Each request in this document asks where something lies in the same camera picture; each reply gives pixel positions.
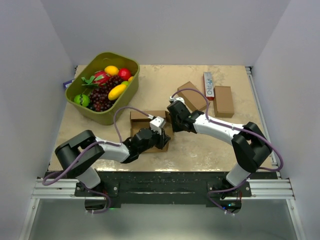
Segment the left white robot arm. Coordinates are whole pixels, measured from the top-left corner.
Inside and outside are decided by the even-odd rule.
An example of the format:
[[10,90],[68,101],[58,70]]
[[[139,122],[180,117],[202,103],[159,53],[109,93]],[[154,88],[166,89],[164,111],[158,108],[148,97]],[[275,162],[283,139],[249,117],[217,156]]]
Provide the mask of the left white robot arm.
[[150,127],[140,129],[121,143],[102,140],[91,130],[85,130],[56,148],[55,155],[63,168],[56,180],[64,176],[75,178],[86,186],[88,193],[99,196],[104,184],[92,167],[98,159],[129,164],[153,147],[163,149],[170,140],[164,129],[158,132]]

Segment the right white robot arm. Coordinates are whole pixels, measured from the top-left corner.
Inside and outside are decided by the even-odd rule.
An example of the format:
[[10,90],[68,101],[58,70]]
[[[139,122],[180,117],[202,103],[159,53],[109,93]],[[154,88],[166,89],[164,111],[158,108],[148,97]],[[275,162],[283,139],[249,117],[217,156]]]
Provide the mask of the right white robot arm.
[[173,132],[207,135],[233,147],[236,164],[222,182],[223,192],[227,196],[235,196],[241,190],[240,184],[255,173],[272,153],[272,148],[265,142],[265,136],[253,122],[231,124],[206,116],[199,110],[190,112],[181,100],[171,99],[167,110]]

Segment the brown cardboard box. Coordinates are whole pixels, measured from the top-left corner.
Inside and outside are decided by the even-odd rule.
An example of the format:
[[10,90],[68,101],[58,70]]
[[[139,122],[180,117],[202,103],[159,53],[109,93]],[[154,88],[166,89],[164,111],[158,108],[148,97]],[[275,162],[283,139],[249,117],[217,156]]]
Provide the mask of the brown cardboard box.
[[[149,111],[146,111],[146,113],[155,117],[163,118],[165,120],[165,125],[164,125],[165,134],[169,136],[171,140],[173,140],[174,134],[172,130],[171,117],[169,115],[169,112],[166,110],[149,110]],[[150,121],[151,119],[149,119],[146,115],[138,111],[132,110],[130,112],[130,136],[133,137],[134,134],[138,133],[138,131],[142,128],[149,128]],[[163,149],[158,149],[157,147],[154,146],[148,149],[147,151],[145,151],[144,153],[164,153],[168,151],[169,145],[170,143],[168,142]]]

